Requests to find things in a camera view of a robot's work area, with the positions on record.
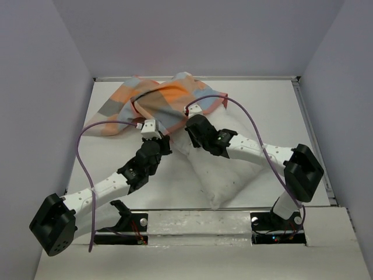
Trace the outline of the white pillow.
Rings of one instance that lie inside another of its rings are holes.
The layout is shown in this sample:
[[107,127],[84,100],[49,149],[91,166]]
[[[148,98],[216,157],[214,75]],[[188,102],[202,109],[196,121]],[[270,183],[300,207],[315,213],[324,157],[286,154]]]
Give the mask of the white pillow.
[[264,207],[269,204],[260,193],[260,184],[266,177],[263,166],[213,156],[203,148],[194,148],[184,128],[173,132],[171,140],[173,148],[185,155],[192,165],[211,209]]

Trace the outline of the multicolour checked pillowcase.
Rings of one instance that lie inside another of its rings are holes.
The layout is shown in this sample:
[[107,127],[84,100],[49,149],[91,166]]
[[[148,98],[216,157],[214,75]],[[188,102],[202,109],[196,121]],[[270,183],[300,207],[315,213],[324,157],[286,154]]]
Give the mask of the multicolour checked pillowcase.
[[187,72],[180,72],[162,83],[134,76],[125,81],[86,123],[91,125],[106,121],[88,129],[87,136],[109,137],[119,134],[127,123],[143,119],[159,122],[162,134],[170,134],[184,126],[187,117],[184,108],[192,101],[207,96],[197,104],[203,114],[210,114],[220,105],[227,107],[227,96],[195,79]]

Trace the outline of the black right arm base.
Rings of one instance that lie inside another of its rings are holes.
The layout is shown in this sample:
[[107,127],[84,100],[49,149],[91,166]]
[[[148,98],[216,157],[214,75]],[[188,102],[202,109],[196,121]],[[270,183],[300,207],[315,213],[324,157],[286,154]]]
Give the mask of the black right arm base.
[[272,211],[251,212],[251,241],[253,245],[303,244],[305,207],[283,219]]

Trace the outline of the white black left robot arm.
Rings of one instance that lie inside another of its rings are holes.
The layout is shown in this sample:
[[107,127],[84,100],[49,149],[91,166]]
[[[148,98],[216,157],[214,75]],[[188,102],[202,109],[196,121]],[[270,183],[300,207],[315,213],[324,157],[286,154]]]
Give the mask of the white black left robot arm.
[[115,230],[125,229],[129,223],[128,210],[118,198],[147,184],[149,177],[155,175],[162,156],[171,152],[168,135],[144,139],[131,160],[92,188],[63,197],[56,193],[47,196],[29,229],[50,257],[63,252],[74,239],[84,234],[85,229],[91,229],[85,224],[85,216],[95,214],[105,204],[117,209],[110,214],[109,224]]

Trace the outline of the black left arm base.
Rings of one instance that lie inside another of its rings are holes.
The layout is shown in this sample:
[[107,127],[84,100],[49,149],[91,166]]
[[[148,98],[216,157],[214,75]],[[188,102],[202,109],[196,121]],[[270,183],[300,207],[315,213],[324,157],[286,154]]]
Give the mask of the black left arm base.
[[112,227],[103,227],[96,231],[95,245],[147,245],[147,226],[149,215],[145,212],[132,212],[122,201],[110,202],[110,207],[118,218]]

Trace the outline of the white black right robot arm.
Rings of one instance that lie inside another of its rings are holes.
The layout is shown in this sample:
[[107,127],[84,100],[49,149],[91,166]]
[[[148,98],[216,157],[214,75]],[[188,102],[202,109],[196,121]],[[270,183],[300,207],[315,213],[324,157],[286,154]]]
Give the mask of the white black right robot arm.
[[298,211],[302,202],[311,202],[324,175],[324,169],[312,150],[303,144],[296,148],[267,145],[255,142],[229,129],[217,130],[201,114],[188,118],[185,130],[193,146],[203,148],[214,156],[243,160],[272,169],[284,187],[268,214],[269,224],[281,229]]

